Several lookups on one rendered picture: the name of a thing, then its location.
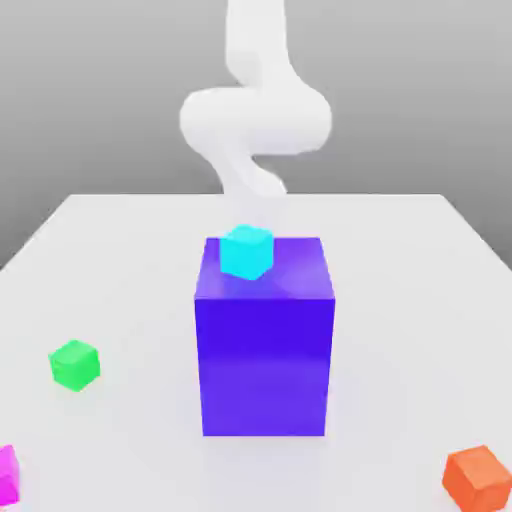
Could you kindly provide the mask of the small green cube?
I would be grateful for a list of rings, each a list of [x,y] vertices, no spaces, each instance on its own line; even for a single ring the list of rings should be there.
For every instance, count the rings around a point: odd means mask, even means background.
[[[70,340],[48,355],[53,379],[79,392],[100,376],[98,350],[80,340]]]

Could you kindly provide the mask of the small orange cube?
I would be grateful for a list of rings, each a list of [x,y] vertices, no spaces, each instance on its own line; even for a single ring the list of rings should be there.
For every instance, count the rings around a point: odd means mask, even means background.
[[[512,473],[481,445],[449,454],[442,484],[461,512],[498,512],[512,492]]]

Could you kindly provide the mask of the small magenta cube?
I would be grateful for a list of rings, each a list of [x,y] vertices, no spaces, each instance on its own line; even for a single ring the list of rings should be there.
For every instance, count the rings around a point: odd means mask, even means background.
[[[15,504],[20,499],[20,470],[14,447],[0,448],[0,507]]]

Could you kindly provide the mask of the small cyan cube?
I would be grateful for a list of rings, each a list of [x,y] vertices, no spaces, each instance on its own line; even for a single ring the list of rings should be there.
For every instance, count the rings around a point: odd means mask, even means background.
[[[267,229],[238,225],[219,243],[220,270],[245,280],[257,280],[272,268],[274,236]]]

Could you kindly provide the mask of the large purple box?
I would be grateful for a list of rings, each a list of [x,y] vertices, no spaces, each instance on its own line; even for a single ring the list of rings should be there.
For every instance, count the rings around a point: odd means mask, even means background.
[[[325,433],[335,294],[317,238],[278,238],[250,281],[220,270],[205,242],[194,296],[206,436]]]

